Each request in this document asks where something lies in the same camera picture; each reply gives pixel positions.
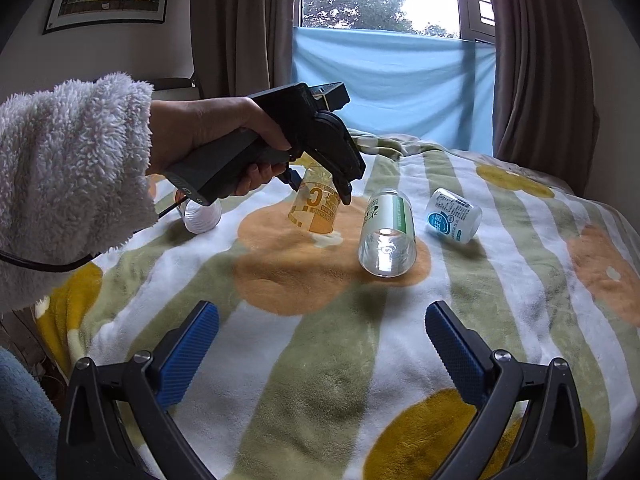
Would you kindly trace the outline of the person's left hand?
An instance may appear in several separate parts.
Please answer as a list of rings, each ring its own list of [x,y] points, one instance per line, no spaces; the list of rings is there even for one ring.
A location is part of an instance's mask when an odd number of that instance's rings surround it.
[[[149,129],[148,174],[160,174],[194,148],[238,129],[254,131],[276,150],[291,148],[277,123],[246,96],[199,101],[154,100],[150,107]]]

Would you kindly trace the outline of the white fleece sleeve forearm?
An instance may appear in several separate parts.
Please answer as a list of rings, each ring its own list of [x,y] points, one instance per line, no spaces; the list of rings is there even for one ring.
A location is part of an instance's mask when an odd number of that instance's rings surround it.
[[[116,73],[2,104],[2,250],[62,266],[156,222],[145,177],[152,91]]]

